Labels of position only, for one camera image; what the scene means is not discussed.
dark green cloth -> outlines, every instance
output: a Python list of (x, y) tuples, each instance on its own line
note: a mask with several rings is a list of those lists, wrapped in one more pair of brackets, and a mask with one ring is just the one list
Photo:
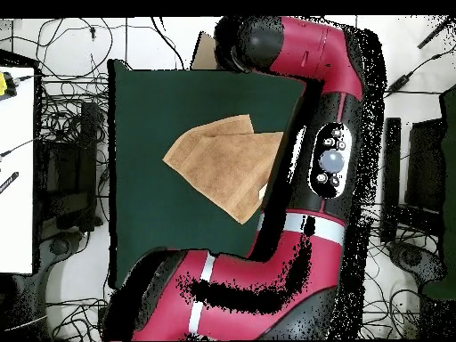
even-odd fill
[(151, 248), (209, 248), (244, 256), (258, 212), (244, 225), (162, 159), (195, 126), (249, 114), (258, 133), (284, 131), (303, 86), (224, 71), (134, 71), (115, 62), (116, 287)]
[(442, 281), (428, 283), (424, 293), (435, 300), (456, 300), (456, 86), (441, 96), (448, 129), (442, 140), (445, 157), (444, 262), (448, 269)]

brown cloth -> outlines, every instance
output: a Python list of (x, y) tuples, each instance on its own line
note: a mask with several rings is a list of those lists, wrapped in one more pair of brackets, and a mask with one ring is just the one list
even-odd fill
[(244, 224), (261, 205), (282, 135), (254, 134), (249, 115), (230, 117), (187, 131), (163, 161)]

white tile floor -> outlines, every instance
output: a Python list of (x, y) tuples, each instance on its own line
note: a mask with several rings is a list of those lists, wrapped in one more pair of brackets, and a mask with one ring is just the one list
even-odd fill
[[(328, 20), (354, 25), (355, 16), (326, 16)], [(181, 54), (184, 65), (189, 68), (193, 48), (201, 30), (209, 35), (213, 34), (218, 17), (169, 17), (164, 18), (165, 35), (175, 43), (177, 51)], [(456, 38), (448, 31), (442, 32), (423, 49), (417, 45), (434, 28), (442, 18), (432, 16), (358, 16), (357, 24), (361, 29), (370, 29), (377, 33), (383, 45), (383, 54), (387, 65), (388, 84), (392, 84), (402, 74), (417, 67), (424, 60), (436, 53), (449, 50), (456, 44)], [(41, 25), (46, 20), (17, 20), (15, 21), (15, 35), (37, 41)], [(91, 25), (103, 26), (101, 19), (86, 19)], [(115, 28), (126, 24), (126, 19), (105, 19), (112, 30), (113, 44), (110, 58), (125, 59), (134, 69), (173, 69), (176, 65), (174, 53), (162, 41), (160, 36), (150, 27), (149, 18), (127, 19), (131, 27), (127, 31), (127, 54), (125, 28)], [(53, 37), (58, 21), (45, 26), (41, 33), (41, 43), (45, 44)], [(110, 47), (110, 33), (105, 28), (96, 29), (96, 38), (93, 41), (86, 24), (80, 19), (66, 19), (61, 24), (59, 34), (65, 29), (61, 37), (52, 44), (46, 55), (46, 65), (55, 73), (76, 75), (88, 72), (91, 67), (91, 57), (94, 61), (101, 61)], [(0, 30), (0, 40), (8, 37), (9, 32)], [(0, 48), (11, 50), (11, 41), (0, 42)], [(30, 42), (15, 39), (14, 51), (34, 58), (37, 48)], [(38, 49), (41, 59), (45, 56), (45, 49)], [(419, 69), (411, 78), (409, 84), (403, 88), (411, 91), (442, 92), (456, 84), (456, 58), (454, 54), (447, 54), (438, 61), (431, 61)], [(106, 72), (106, 65), (100, 67), (101, 72)], [(413, 122), (440, 118), (438, 97), (428, 94), (394, 94), (386, 99), (385, 118), (399, 117), (403, 122), (401, 153), (408, 153), (408, 134)], [(406, 188), (407, 159), (401, 164), (401, 201)], [(382, 174), (379, 171), (379, 183)], [(380, 187), (378, 185), (377, 202), (380, 200)], [(63, 300), (80, 299), (84, 297), (102, 297), (102, 284), (107, 273), (109, 260), (110, 236), (108, 225), (97, 228), (92, 234), (87, 249), (68, 261), (59, 263), (52, 271), (48, 289), (47, 301), (59, 302)], [(366, 272), (376, 276), (376, 281), (382, 287), (387, 300), (392, 292), (403, 287), (414, 288), (411, 276), (395, 268), (389, 259), (381, 253), (368, 258)], [(373, 281), (366, 281), (366, 295), (368, 301), (379, 299), (379, 289)], [(397, 298), (397, 303), (404, 303), (402, 308), (416, 310), (416, 300), (412, 295)], [(67, 309), (53, 308), (49, 312), (49, 325), (58, 325)], [(370, 330), (381, 337), (385, 329), (370, 327)], [(61, 335), (74, 335), (74, 330), (65, 328)]]

black border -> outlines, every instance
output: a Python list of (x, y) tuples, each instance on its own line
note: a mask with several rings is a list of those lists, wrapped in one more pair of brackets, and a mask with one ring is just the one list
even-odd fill
[(108, 286), (117, 289), (116, 280), (118, 277), (118, 235), (117, 235), (117, 171), (116, 171), (116, 60), (109, 59), (108, 67), (108, 169), (110, 171), (110, 196), (108, 203), (110, 207), (110, 261), (108, 268)]
[[(39, 69), (39, 62), (33, 59), (27, 58), (17, 53), (11, 53), (5, 50), (0, 50), (0, 66), (14, 67), (14, 68), (33, 68), (35, 72), (34, 86), (35, 96), (33, 105), (33, 119), (34, 119), (34, 130), (33, 138), (36, 139), (41, 134), (41, 116), (43, 103), (41, 101), (43, 95), (43, 80), (41, 78), (42, 72)], [(38, 142), (32, 142), (33, 145), (33, 215), (32, 215), (32, 274), (15, 274), (15, 275), (26, 275), (30, 276), (37, 273), (40, 266), (40, 253), (39, 246), (41, 240), (42, 231), (42, 202), (39, 200), (39, 192), (45, 187), (44, 180), (41, 179), (39, 173), (42, 172), (44, 161), (41, 156), (41, 149)]]

table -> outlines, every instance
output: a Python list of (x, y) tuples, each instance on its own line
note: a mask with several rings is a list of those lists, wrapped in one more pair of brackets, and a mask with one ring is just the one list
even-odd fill
[[(34, 75), (33, 68), (6, 68), (13, 77)], [(0, 102), (0, 153), (34, 137), (34, 80), (17, 88), (15, 97)], [(0, 273), (33, 273), (33, 143), (21, 146), (0, 162), (0, 184), (14, 172), (18, 178), (0, 194)]]

